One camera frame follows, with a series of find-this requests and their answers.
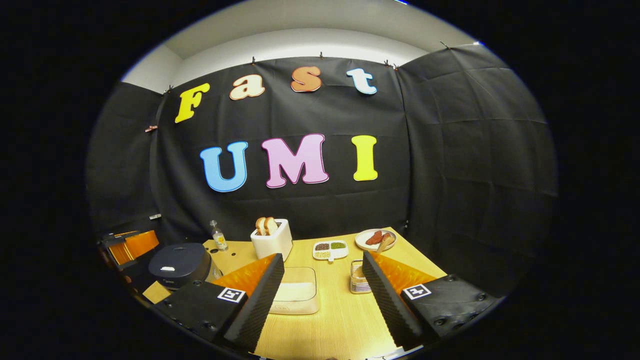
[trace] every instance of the glass bottle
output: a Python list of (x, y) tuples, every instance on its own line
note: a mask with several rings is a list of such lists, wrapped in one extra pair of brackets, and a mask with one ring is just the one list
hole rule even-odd
[(211, 236), (213, 236), (213, 240), (216, 242), (218, 250), (227, 251), (229, 246), (227, 245), (227, 241), (225, 240), (225, 236), (222, 234), (222, 231), (218, 228), (218, 222), (211, 220), (209, 225), (211, 225)]

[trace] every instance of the table surface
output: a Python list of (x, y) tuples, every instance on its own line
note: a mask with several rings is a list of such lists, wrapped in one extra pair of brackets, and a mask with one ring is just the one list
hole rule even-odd
[[(391, 227), (385, 229), (396, 234), (397, 243), (385, 250), (384, 256), (436, 278), (446, 275)], [(398, 349), (373, 294), (354, 294), (349, 290), (351, 261), (362, 259), (363, 254), (363, 250), (355, 243), (355, 236), (356, 234), (349, 234), (293, 241), (293, 248), (284, 266), (308, 266), (316, 271), (320, 310), (311, 315), (269, 314), (254, 354), (277, 360), (325, 360), (330, 357), (360, 360), (382, 356)], [(348, 245), (349, 255), (335, 259), (332, 264), (327, 260), (314, 259), (314, 244), (326, 240), (344, 240)], [(227, 243), (227, 251), (211, 254), (224, 274), (258, 260), (252, 242)], [(204, 246), (215, 249), (213, 240), (205, 242)], [(143, 294), (156, 304), (170, 292), (155, 282)]]

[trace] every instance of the white wall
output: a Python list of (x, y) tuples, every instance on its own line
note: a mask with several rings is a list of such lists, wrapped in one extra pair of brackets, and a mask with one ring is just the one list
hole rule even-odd
[(182, 63), (182, 58), (160, 45), (142, 58), (125, 76), (123, 82), (163, 93)]
[(288, 29), (239, 38), (204, 50), (180, 63), (171, 85), (178, 86), (221, 69), (255, 61), (298, 56), (352, 58), (398, 66), (425, 55), (417, 47), (359, 31)]

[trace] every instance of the light blue letter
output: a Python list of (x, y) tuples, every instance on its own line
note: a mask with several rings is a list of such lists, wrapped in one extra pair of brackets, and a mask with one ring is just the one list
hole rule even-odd
[(222, 153), (222, 149), (210, 147), (200, 152), (200, 158), (204, 161), (204, 175), (210, 188), (225, 193), (240, 189), (244, 185), (246, 181), (244, 150), (247, 146), (246, 142), (234, 142), (227, 146), (227, 150), (234, 156), (234, 171), (236, 172), (231, 179), (223, 179), (220, 174), (218, 156)]
[(372, 95), (378, 91), (375, 86), (369, 86), (367, 79), (373, 79), (373, 75), (367, 74), (364, 70), (360, 68), (349, 70), (347, 71), (347, 75), (353, 77), (353, 84), (359, 92)]

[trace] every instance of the black fabric backdrop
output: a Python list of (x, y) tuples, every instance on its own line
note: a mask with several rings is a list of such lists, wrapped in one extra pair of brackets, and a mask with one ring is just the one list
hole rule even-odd
[[(319, 90), (291, 90), (291, 73), (302, 66), (320, 68)], [(373, 75), (376, 94), (361, 94), (347, 77), (358, 67)], [(249, 74), (261, 75), (266, 91), (229, 99), (232, 83)], [(211, 87), (194, 116), (176, 124), (180, 94), (203, 83)], [(158, 130), (145, 133), (156, 121)], [(325, 136), (329, 180), (287, 178), (284, 187), (268, 188), (262, 142), (282, 138), (295, 152), (310, 133)], [(374, 181), (353, 179), (356, 135), (378, 141)], [(216, 192), (200, 151), (222, 148), (221, 174), (230, 178), (227, 145), (236, 141), (248, 142), (248, 178), (236, 191)], [(98, 233), (135, 224), (157, 229), (164, 244), (204, 241), (215, 219), (229, 240), (249, 241), (261, 216), (288, 219), (294, 239), (392, 226), (443, 270), (495, 296), (527, 270), (557, 196), (541, 110), (513, 71), (478, 45), (430, 53), (398, 71), (362, 60), (288, 58), (217, 71), (164, 95), (121, 84), (95, 129), (87, 176)], [(154, 213), (162, 217), (149, 220)]]

